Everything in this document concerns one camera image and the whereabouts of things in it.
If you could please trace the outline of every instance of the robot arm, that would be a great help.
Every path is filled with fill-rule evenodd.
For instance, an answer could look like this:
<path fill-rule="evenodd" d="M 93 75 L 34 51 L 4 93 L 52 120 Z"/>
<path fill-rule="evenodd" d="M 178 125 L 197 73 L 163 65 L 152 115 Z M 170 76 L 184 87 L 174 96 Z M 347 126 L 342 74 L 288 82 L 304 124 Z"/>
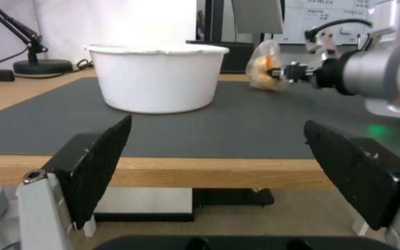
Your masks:
<path fill-rule="evenodd" d="M 360 35 L 357 50 L 339 54 L 328 27 L 346 22 L 371 26 Z M 400 0 L 375 6 L 373 22 L 343 19 L 305 32 L 306 50 L 320 57 L 319 65 L 292 62 L 268 71 L 272 77 L 294 83 L 310 82 L 315 88 L 335 88 L 342 95 L 361 95 L 367 109 L 400 118 Z"/>

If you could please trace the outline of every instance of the green light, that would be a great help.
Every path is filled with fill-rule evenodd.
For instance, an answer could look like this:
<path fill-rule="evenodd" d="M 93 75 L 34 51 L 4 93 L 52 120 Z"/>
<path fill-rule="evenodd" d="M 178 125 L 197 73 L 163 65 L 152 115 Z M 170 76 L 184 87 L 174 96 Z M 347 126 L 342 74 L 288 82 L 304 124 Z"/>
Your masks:
<path fill-rule="evenodd" d="M 372 137 L 383 138 L 390 134 L 390 128 L 384 125 L 370 125 L 368 127 L 368 134 Z"/>

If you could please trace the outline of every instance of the whiteboard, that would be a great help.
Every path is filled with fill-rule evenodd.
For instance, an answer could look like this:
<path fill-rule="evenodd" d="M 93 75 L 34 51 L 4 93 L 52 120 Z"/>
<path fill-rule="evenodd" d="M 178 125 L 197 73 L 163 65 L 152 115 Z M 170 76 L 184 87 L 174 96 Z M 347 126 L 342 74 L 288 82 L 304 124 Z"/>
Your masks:
<path fill-rule="evenodd" d="M 371 19 L 368 9 L 383 1 L 285 0 L 284 33 L 275 34 L 274 39 L 281 44 L 303 44 L 305 30 L 339 19 Z M 353 23 L 335 25 L 331 29 L 337 44 L 356 44 L 357 34 L 367 33 L 369 27 Z"/>

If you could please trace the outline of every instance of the lamp base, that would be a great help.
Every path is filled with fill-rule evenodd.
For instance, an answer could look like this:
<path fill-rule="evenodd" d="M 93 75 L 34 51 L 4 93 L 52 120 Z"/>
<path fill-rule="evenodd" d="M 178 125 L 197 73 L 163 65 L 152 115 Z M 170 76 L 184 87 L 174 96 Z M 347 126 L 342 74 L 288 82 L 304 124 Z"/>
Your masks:
<path fill-rule="evenodd" d="M 28 60 L 13 64 L 13 71 L 23 75 L 49 75 L 73 71 L 73 65 L 68 60 L 44 59 L 37 64 L 30 64 Z"/>

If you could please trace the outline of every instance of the silver cylinder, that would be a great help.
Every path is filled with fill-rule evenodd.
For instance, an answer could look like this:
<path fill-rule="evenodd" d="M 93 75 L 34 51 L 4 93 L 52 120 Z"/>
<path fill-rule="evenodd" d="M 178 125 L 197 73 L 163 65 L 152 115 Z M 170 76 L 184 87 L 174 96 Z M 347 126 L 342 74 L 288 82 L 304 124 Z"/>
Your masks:
<path fill-rule="evenodd" d="M 343 69 L 343 83 L 352 94 L 391 100 L 396 94 L 399 64 L 400 49 L 377 45 L 349 58 Z"/>

